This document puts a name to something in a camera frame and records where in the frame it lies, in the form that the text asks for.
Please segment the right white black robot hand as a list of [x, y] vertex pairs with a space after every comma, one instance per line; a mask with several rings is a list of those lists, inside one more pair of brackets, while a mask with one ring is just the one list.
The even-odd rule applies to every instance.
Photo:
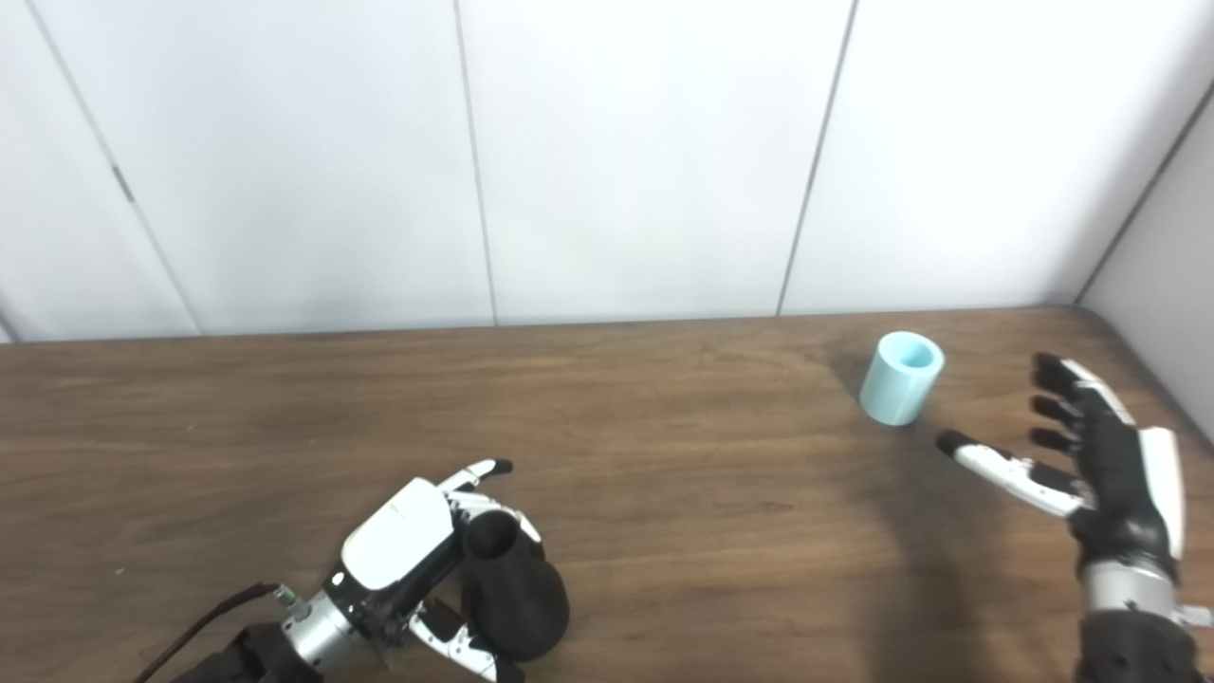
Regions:
[[1067, 523], [1078, 567], [1119, 562], [1157, 569], [1179, 584], [1184, 552], [1182, 476], [1175, 437], [1140, 427], [1105, 380], [1079, 362], [1037, 353], [1029, 405], [1055, 429], [1033, 428], [1037, 446], [1074, 463], [1063, 471], [941, 431], [937, 449], [1011, 497]]

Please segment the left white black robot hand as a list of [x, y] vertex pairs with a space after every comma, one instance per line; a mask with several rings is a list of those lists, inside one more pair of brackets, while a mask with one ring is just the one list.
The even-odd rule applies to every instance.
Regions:
[[345, 540], [324, 592], [386, 664], [414, 637], [488, 682], [524, 682], [524, 671], [466, 617], [430, 597], [464, 560], [464, 533], [478, 516], [511, 516], [524, 550], [543, 557], [541, 533], [527, 516], [477, 493], [483, 480], [512, 468], [511, 461], [486, 459], [441, 483], [416, 477]]

